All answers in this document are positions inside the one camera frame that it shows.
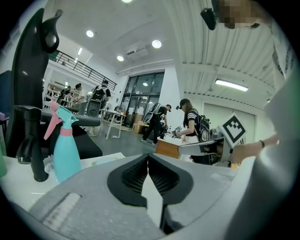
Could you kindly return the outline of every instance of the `glass door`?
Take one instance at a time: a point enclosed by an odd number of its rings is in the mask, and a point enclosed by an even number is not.
[[[125,125],[129,128],[133,127],[134,123],[138,123],[143,120],[143,116],[147,107],[146,96],[132,96],[130,98],[128,109],[126,112]]]

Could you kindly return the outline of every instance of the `gray floor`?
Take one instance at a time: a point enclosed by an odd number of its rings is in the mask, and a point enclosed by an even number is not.
[[[112,127],[109,137],[106,140],[107,130],[108,124],[103,123],[100,134],[98,136],[90,137],[102,150],[103,156],[121,152],[124,156],[129,157],[142,153],[154,153],[155,151],[155,146],[152,146],[151,140],[148,140],[149,144],[140,141],[142,138],[141,134],[121,131],[120,138],[112,138],[113,135],[119,135],[119,130]]]

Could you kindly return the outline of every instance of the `spray bottle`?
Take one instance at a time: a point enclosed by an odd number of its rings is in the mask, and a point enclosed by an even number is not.
[[[76,117],[66,108],[58,103],[51,102],[53,110],[49,127],[44,139],[46,140],[53,132],[55,126],[62,122],[60,135],[56,141],[53,163],[58,182],[63,182],[81,170],[79,153],[72,135],[72,123],[78,121]]]

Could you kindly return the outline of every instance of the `long hair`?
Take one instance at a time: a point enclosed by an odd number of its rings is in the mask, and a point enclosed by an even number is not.
[[[186,109],[184,111],[184,120],[183,120],[184,128],[188,126],[188,112],[193,109],[193,106],[190,102],[186,103],[185,106],[186,106]]]

